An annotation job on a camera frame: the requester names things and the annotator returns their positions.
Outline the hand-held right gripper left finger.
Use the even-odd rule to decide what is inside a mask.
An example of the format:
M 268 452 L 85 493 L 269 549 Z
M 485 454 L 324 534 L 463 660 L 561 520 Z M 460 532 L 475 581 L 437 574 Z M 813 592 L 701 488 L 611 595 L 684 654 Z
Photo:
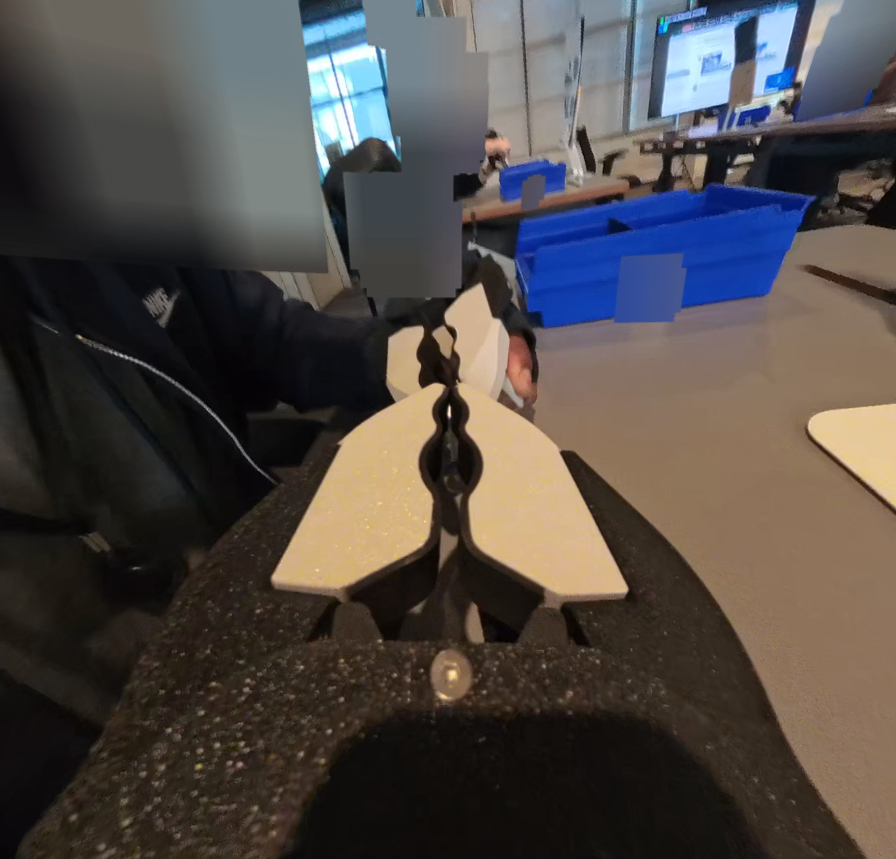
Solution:
M 418 604 L 438 571 L 440 514 L 427 451 L 447 390 L 433 384 L 340 443 L 271 576 L 279 591 Z

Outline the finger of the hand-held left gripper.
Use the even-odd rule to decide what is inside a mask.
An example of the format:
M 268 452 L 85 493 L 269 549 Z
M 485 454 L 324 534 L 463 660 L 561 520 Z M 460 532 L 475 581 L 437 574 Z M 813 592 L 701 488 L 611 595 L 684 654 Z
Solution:
M 498 402 L 507 381 L 510 339 L 503 321 L 492 312 L 484 285 L 461 293 L 442 321 L 452 338 L 448 356 L 442 357 L 443 382 L 465 385 Z
M 395 403 L 438 383 L 438 344 L 431 328 L 407 326 L 388 338 L 385 380 Z

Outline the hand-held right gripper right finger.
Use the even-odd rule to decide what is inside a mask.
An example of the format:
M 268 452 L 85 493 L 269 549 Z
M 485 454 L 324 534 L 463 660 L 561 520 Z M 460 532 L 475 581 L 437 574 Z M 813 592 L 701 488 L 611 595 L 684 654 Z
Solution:
M 483 609 L 561 608 L 629 592 L 554 441 L 462 384 L 458 438 L 469 448 L 462 501 L 465 576 Z

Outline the person's left forearm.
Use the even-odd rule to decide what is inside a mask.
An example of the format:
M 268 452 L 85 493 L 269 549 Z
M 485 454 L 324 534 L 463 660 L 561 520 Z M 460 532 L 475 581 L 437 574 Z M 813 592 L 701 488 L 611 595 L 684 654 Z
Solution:
M 241 365 L 271 398 L 299 411 L 376 412 L 393 403 L 386 367 L 394 328 L 387 321 L 328 314 L 286 299 L 259 272 L 228 278 Z

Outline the person's left hand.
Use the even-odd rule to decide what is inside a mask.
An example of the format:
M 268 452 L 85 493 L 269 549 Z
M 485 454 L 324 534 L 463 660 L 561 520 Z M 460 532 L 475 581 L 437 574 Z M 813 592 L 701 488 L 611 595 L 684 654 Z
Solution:
M 509 334 L 509 348 L 505 386 L 511 388 L 512 395 L 503 390 L 501 402 L 510 410 L 519 413 L 531 423 L 535 420 L 535 403 L 539 395 L 538 364 L 525 334 Z

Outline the small blue plastic bin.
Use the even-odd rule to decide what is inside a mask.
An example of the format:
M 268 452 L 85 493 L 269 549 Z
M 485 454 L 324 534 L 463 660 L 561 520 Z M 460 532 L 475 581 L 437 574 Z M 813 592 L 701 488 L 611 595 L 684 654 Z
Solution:
M 543 179 L 545 195 L 562 193 L 566 189 L 566 164 L 536 159 L 503 168 L 498 179 L 501 200 L 506 203 L 521 200 L 523 184 L 532 177 Z

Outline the large blue plastic bin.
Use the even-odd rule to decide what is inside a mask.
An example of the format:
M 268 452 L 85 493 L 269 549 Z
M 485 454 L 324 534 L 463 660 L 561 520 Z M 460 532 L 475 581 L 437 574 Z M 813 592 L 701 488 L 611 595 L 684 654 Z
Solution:
M 765 296 L 814 200 L 711 183 L 525 220 L 524 305 L 545 328 L 616 318 L 624 260 L 666 256 L 680 258 L 679 309 Z

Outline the large display screen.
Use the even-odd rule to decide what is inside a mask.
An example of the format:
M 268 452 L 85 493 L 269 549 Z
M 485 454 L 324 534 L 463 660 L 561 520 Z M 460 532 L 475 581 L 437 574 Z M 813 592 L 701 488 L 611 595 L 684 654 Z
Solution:
M 816 0 L 703 0 L 657 19 L 649 119 L 728 103 L 732 75 L 754 59 L 750 98 L 793 88 Z

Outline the white sign stand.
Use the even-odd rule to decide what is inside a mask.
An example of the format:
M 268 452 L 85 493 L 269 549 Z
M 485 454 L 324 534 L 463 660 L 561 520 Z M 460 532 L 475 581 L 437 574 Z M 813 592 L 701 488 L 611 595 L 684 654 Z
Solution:
M 813 415 L 812 442 L 882 503 L 895 510 L 895 404 L 826 410 Z

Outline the dark long desk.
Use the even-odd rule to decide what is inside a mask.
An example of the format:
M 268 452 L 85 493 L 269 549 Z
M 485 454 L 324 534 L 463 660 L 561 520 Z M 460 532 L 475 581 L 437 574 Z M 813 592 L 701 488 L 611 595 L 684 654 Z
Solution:
M 635 146 L 644 156 L 661 158 L 657 181 L 661 191 L 670 189 L 672 160 L 677 157 L 704 157 L 702 187 L 724 182 L 734 161 L 746 155 L 823 159 L 843 171 L 851 161 L 894 160 L 894 105 L 868 105 L 801 122 L 764 122 L 696 136 L 674 131 L 636 140 Z

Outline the black flat panel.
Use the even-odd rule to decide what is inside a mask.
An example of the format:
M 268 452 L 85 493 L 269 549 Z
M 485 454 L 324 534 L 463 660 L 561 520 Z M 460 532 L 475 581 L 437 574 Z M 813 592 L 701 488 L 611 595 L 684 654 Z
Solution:
M 853 278 L 841 273 L 823 269 L 819 266 L 807 264 L 802 267 L 802 271 L 824 280 L 828 283 L 841 286 L 851 292 L 859 293 L 876 301 L 884 302 L 888 305 L 895 305 L 895 289 L 871 284 L 861 279 Z

